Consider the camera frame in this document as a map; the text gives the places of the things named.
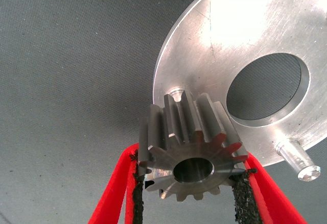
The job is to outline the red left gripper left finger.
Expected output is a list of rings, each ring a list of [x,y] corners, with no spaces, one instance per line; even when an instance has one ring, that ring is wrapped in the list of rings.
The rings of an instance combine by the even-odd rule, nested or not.
[[[143,223],[143,181],[138,178],[138,148],[135,143],[122,152],[89,223],[118,223],[123,201],[126,201],[124,223]]]

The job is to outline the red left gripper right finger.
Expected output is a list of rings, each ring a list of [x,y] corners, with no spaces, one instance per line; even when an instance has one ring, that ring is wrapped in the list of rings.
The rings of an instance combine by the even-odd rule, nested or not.
[[[252,155],[245,172],[233,176],[237,223],[306,223],[277,183]]]

